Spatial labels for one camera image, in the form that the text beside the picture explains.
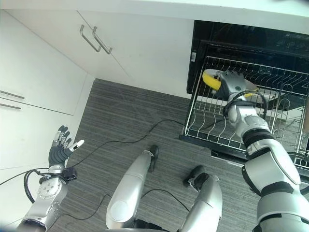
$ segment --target open dishwasher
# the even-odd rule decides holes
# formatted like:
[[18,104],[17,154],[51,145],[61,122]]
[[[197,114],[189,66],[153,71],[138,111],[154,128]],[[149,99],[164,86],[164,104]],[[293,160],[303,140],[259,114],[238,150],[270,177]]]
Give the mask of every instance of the open dishwasher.
[[[229,162],[247,160],[242,140],[223,117],[227,102],[202,80],[204,70],[230,70],[243,73],[267,99],[266,121],[274,138],[288,152],[309,157],[309,35],[195,21],[191,50],[187,93],[192,97],[181,140],[208,147],[212,156]],[[248,100],[262,115],[261,100]],[[291,158],[308,182],[309,162]]]

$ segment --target silver handle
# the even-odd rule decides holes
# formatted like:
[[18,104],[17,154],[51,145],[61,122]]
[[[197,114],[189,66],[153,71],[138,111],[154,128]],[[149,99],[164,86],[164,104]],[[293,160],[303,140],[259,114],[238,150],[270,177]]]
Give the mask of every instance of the silver handle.
[[96,47],[87,39],[87,37],[84,36],[84,34],[83,34],[83,29],[84,29],[84,25],[82,24],[82,25],[81,25],[81,28],[80,28],[80,30],[79,30],[81,36],[87,41],[87,43],[88,43],[90,46],[92,46],[92,48],[93,48],[96,52],[99,52],[99,51],[101,50],[101,45],[100,45],[98,48],[96,48]]
[[21,99],[25,99],[22,96],[19,96],[19,95],[13,94],[13,93],[8,93],[8,92],[2,91],[2,90],[0,90],[0,93],[7,94],[7,95],[10,95],[10,96],[13,96],[13,97],[17,97],[17,98],[21,98]]
[[95,40],[98,42],[98,44],[100,44],[101,47],[103,47],[104,51],[107,53],[107,54],[110,54],[112,52],[112,48],[108,48],[103,42],[102,40],[97,36],[96,34],[96,31],[97,31],[97,27],[94,27],[93,28],[93,31],[92,31],[92,35],[93,35],[93,38],[95,38]]
[[13,109],[16,109],[16,110],[21,110],[21,108],[20,108],[20,107],[17,107],[17,106],[12,106],[12,105],[6,105],[6,104],[2,104],[2,103],[0,103],[0,106],[9,107],[9,108],[13,108]]

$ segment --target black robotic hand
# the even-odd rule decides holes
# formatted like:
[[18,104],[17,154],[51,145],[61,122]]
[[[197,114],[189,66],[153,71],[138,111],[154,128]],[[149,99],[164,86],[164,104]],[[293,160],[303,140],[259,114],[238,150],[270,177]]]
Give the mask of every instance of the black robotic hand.
[[72,140],[71,138],[68,139],[69,134],[68,127],[62,125],[58,129],[49,151],[48,162],[50,167],[54,165],[62,165],[64,167],[65,160],[84,143],[84,140],[80,140],[69,146]]

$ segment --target metal rack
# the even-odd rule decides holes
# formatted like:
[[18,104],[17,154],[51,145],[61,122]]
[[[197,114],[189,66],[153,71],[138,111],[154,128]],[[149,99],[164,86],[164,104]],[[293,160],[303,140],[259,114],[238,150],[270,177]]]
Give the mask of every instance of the metal rack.
[[[234,154],[245,152],[242,140],[223,117],[223,107],[227,102],[214,96],[202,81],[201,74],[205,69],[243,73],[268,100],[266,121],[273,136],[287,151],[309,157],[309,135],[303,132],[309,74],[254,63],[206,57],[201,73],[195,80],[183,136],[189,140],[198,139],[198,144],[206,142],[205,146],[210,145],[211,149],[230,150]],[[259,115],[263,114],[258,97],[251,96],[248,100],[255,103]],[[309,162],[295,158],[294,163],[297,167],[309,170]]]

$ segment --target dishwasher rack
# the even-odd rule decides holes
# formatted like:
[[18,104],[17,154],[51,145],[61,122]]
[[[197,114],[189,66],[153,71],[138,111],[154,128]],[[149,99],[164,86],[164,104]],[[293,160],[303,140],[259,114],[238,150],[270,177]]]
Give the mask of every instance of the dishwasher rack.
[[[199,76],[180,139],[231,154],[245,160],[243,141],[223,117],[226,101],[212,94],[202,81],[205,69],[237,71],[254,83],[268,101],[266,121],[271,133],[287,151],[302,153],[309,157],[309,133],[303,132],[305,108],[309,94],[309,74],[260,64],[206,57]],[[263,114],[262,102],[256,96],[258,115]],[[309,162],[295,158],[296,167],[309,170]]]

